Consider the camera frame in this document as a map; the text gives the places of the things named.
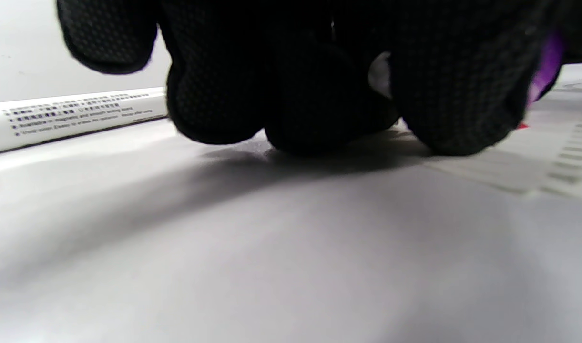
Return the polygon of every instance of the white table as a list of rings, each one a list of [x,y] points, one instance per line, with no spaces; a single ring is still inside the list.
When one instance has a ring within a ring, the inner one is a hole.
[[[167,121],[0,154],[0,343],[582,343],[582,202]]]

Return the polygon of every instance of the finger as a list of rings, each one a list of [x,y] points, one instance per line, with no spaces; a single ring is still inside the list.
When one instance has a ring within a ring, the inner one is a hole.
[[[157,26],[149,0],[58,0],[71,54],[89,68],[127,74],[149,61]]]
[[[415,135],[466,155],[514,130],[561,2],[398,2],[391,93]]]
[[[331,41],[329,18],[311,13],[267,28],[280,111],[265,129],[270,143],[292,154],[330,152],[396,121],[388,100],[369,88],[367,69]]]
[[[158,22],[173,60],[169,115],[190,139],[208,144],[249,139],[273,111],[256,19],[247,2],[161,1]]]

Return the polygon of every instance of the purple glove cuff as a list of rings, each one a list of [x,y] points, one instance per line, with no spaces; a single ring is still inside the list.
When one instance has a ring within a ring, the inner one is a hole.
[[[543,47],[541,65],[537,73],[534,74],[528,91],[528,106],[539,100],[547,91],[547,88],[556,82],[563,55],[564,44],[562,38],[558,33],[555,33]]]

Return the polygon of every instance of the white wall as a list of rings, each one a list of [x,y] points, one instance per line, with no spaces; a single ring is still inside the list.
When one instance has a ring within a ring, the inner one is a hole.
[[[99,74],[66,50],[55,0],[0,0],[0,101],[159,87],[169,63],[158,40],[145,70],[129,76]]]

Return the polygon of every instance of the gloved hand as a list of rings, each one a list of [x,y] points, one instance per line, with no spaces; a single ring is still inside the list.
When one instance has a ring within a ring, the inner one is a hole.
[[[522,120],[564,3],[58,0],[58,15],[73,56],[108,74],[143,68],[159,26],[169,116],[195,141],[265,128],[280,150],[319,154],[401,116],[437,154],[465,155]]]

